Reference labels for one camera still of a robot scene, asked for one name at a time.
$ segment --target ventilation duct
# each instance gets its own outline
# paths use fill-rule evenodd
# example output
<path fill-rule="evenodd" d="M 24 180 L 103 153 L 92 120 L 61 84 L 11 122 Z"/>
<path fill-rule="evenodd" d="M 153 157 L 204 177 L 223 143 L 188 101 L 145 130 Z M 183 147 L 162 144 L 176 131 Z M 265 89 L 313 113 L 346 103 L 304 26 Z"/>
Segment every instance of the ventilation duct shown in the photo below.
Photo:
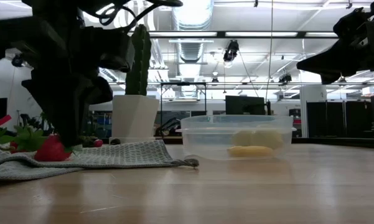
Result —
<path fill-rule="evenodd" d="M 213 15 L 214 0 L 183 0 L 183 3 L 182 7 L 174 7 L 172 9 L 174 29 L 179 31 L 209 30 Z M 197 79 L 199 77 L 201 65 L 191 63 L 197 63 L 203 59 L 204 49 L 204 43 L 177 44 L 179 61 L 186 63 L 179 65 L 179 72 L 183 81 L 185 81 L 184 78 Z"/>

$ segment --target light fixture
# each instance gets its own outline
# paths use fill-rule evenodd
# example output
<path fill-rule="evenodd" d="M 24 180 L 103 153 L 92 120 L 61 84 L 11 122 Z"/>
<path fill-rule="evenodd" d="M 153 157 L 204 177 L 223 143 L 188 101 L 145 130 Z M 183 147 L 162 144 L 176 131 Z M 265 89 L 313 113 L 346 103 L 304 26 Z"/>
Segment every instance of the light fixture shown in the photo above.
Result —
<path fill-rule="evenodd" d="M 308 32 L 306 37 L 337 37 L 333 32 Z"/>
<path fill-rule="evenodd" d="M 291 82 L 292 81 L 292 76 L 291 74 L 287 73 L 287 74 L 284 74 L 284 75 L 281 75 L 279 77 L 279 83 L 282 83 L 281 86 L 284 86 L 286 85 L 287 83 Z"/>
<path fill-rule="evenodd" d="M 239 51 L 239 44 L 236 40 L 231 40 L 230 44 L 228 44 L 228 47 L 225 50 L 224 53 L 224 67 L 225 68 L 231 68 L 232 61 L 236 58 L 238 55 L 237 52 Z"/>
<path fill-rule="evenodd" d="M 151 37 L 215 37 L 217 32 L 196 32 L 196 31 L 176 31 L 176 32 L 150 32 Z"/>
<path fill-rule="evenodd" d="M 218 83 L 219 81 L 218 81 L 218 78 L 217 77 L 214 77 L 213 79 L 212 79 L 212 83 Z"/>
<path fill-rule="evenodd" d="M 14 67 L 22 68 L 24 66 L 24 59 L 20 54 L 15 54 L 15 57 L 12 59 L 11 64 Z"/>
<path fill-rule="evenodd" d="M 214 43 L 214 40 L 185 40 L 185 39 L 177 39 L 177 40 L 169 40 L 171 44 L 204 44 L 204 43 Z"/>
<path fill-rule="evenodd" d="M 271 32 L 225 32 L 226 37 L 271 37 Z M 295 37 L 297 32 L 272 32 L 273 37 Z"/>

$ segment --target ceiling light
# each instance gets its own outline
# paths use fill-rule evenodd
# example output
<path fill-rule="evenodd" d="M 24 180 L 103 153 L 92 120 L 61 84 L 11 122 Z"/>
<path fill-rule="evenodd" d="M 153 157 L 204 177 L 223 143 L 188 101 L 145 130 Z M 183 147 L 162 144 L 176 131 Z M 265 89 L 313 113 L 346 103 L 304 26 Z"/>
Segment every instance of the ceiling light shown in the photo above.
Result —
<path fill-rule="evenodd" d="M 271 37 L 271 32 L 225 32 L 226 37 Z M 295 37 L 297 32 L 272 32 L 273 37 Z"/>
<path fill-rule="evenodd" d="M 217 77 L 214 77 L 213 79 L 212 79 L 212 83 L 218 83 L 219 81 L 218 81 L 218 78 Z"/>
<path fill-rule="evenodd" d="M 232 61 L 234 61 L 234 59 L 236 58 L 238 51 L 239 51 L 238 41 L 231 40 L 223 57 L 225 68 L 230 68 L 232 66 Z"/>
<path fill-rule="evenodd" d="M 204 43 L 214 43 L 214 40 L 182 40 L 182 39 L 178 39 L 178 40 L 169 40 L 169 43 L 172 43 L 172 44 L 204 44 Z"/>
<path fill-rule="evenodd" d="M 150 32 L 151 37 L 215 37 L 217 32 L 196 32 L 196 31 L 176 31 L 176 32 Z"/>
<path fill-rule="evenodd" d="M 337 37 L 337 35 L 332 32 L 308 32 L 306 37 Z"/>

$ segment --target wooden table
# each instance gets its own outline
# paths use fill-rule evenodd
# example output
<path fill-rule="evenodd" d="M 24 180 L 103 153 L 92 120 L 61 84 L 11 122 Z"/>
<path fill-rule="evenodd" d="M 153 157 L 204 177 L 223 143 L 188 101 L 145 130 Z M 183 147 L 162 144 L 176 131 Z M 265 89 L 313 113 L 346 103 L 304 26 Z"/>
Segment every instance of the wooden table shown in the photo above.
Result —
<path fill-rule="evenodd" d="M 282 159 L 200 163 L 0 184 L 0 223 L 374 223 L 374 149 L 300 144 Z"/>

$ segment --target plastic food container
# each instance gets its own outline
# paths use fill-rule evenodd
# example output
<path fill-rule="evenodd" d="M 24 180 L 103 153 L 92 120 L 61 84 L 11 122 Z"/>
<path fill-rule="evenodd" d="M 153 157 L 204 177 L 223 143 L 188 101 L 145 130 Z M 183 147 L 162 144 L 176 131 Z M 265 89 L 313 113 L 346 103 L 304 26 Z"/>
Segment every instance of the plastic food container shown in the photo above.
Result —
<path fill-rule="evenodd" d="M 206 159 L 271 158 L 292 141 L 293 118 L 288 116 L 213 115 L 181 120 L 184 149 Z"/>

